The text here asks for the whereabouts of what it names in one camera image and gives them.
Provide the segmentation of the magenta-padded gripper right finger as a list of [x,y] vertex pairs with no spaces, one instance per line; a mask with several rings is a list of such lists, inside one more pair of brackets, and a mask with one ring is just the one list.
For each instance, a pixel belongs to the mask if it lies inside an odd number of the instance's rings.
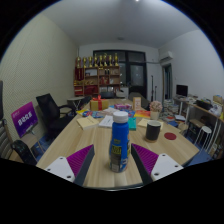
[[166,153],[156,154],[134,143],[131,144],[131,154],[144,185],[182,169],[182,166]]

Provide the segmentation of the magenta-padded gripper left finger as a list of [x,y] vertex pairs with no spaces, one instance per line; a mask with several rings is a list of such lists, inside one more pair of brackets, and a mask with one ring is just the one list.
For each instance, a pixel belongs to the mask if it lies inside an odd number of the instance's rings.
[[94,145],[89,145],[68,157],[58,157],[46,171],[82,186],[94,155]]

